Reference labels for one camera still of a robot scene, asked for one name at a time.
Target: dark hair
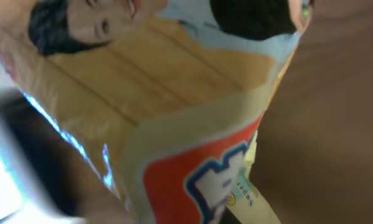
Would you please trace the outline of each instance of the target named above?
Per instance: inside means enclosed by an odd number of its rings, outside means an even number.
[[[228,34],[265,40],[296,32],[288,0],[210,0],[210,4],[220,29]]]
[[[67,0],[38,1],[31,11],[29,38],[44,56],[91,50],[106,45],[84,44],[68,33]]]

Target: plastic packaging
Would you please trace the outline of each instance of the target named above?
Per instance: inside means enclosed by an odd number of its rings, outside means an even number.
[[[310,12],[303,0],[0,0],[0,64],[138,223],[218,223]]]
[[[232,216],[237,221],[226,220],[226,222],[222,222],[223,224],[280,224],[279,219],[269,206],[268,202],[248,179],[251,166],[255,160],[257,136],[258,132],[255,133],[254,138],[250,143],[250,147],[248,148],[248,151],[244,157],[244,166],[240,169],[227,200],[227,209],[231,214],[225,213],[225,215]]]

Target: printed face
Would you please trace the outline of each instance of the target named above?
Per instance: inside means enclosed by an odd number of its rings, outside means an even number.
[[[70,35],[86,44],[108,42],[133,30],[168,0],[68,0]]]
[[[303,9],[303,2],[303,0],[288,0],[290,19],[301,34],[305,32],[308,24],[311,22],[313,13],[311,5],[307,6],[305,10]]]

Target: brown surface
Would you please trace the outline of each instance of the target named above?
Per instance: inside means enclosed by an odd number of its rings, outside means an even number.
[[[373,223],[373,0],[321,0],[261,125],[252,179],[289,223]]]

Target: logo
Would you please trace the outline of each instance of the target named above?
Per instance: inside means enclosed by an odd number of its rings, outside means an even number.
[[[228,200],[226,201],[227,205],[235,205],[236,204],[236,198],[233,193],[230,193]]]
[[[246,197],[247,201],[248,201],[248,205],[249,206],[253,206],[254,204],[254,201],[253,199],[251,198],[250,194],[248,194],[248,190],[245,188],[245,186],[243,186],[243,184],[241,184],[240,182],[236,182],[236,185],[239,187],[240,191],[243,193],[243,195]]]
[[[219,221],[260,120],[147,165],[143,183],[156,223]]]

